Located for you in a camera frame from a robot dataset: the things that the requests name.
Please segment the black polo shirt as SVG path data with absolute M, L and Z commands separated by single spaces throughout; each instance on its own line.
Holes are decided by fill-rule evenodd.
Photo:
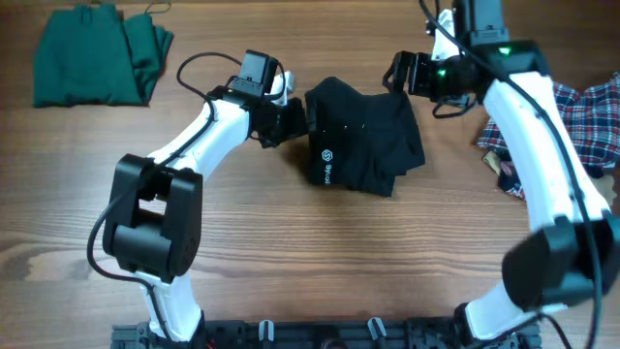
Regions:
M 395 180 L 425 164 L 419 127 L 403 92 L 364 95 L 336 77 L 305 93 L 309 182 L 389 197 Z

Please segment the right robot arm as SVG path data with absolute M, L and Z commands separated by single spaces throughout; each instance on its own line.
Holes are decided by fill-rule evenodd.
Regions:
M 498 1 L 425 16 L 434 48 L 397 53 L 384 86 L 435 103 L 474 95 L 508 148 L 529 214 L 529 236 L 505 255 L 501 281 L 456 310 L 458 342 L 482 348 L 584 302 L 595 338 L 619 272 L 619 220 L 580 162 L 542 52 L 511 39 Z

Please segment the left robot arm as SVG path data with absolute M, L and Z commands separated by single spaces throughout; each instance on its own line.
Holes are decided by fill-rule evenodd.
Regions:
M 115 326 L 113 348 L 204 348 L 204 314 L 191 283 L 202 236 L 202 188 L 222 160 L 249 139 L 276 147 L 307 131 L 295 77 L 276 58 L 247 50 L 240 72 L 199 95 L 198 116 L 146 157 L 117 163 L 108 206 L 87 242 L 101 276 L 137 283 L 149 318 Z

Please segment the brown paper tag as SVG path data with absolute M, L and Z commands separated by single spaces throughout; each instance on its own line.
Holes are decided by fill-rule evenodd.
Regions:
M 500 175 L 502 172 L 502 167 L 501 167 L 501 163 L 502 160 L 500 159 L 500 157 L 494 153 L 493 151 L 488 151 L 486 152 L 483 157 L 482 157 L 482 161 L 496 174 L 496 175 Z

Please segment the red blue plaid shirt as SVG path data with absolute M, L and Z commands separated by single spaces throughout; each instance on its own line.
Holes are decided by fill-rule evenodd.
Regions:
M 586 173 L 611 206 L 617 197 L 610 172 L 619 162 L 619 74 L 615 72 L 608 82 L 583 91 L 556 82 L 553 91 L 559 114 Z M 507 145 L 493 120 L 482 129 L 477 146 L 494 157 L 498 186 L 524 200 Z

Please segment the folded green garment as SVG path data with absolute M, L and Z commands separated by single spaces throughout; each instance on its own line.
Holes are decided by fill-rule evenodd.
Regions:
M 125 17 L 112 3 L 55 10 L 34 55 L 32 105 L 146 106 L 173 39 L 149 12 Z

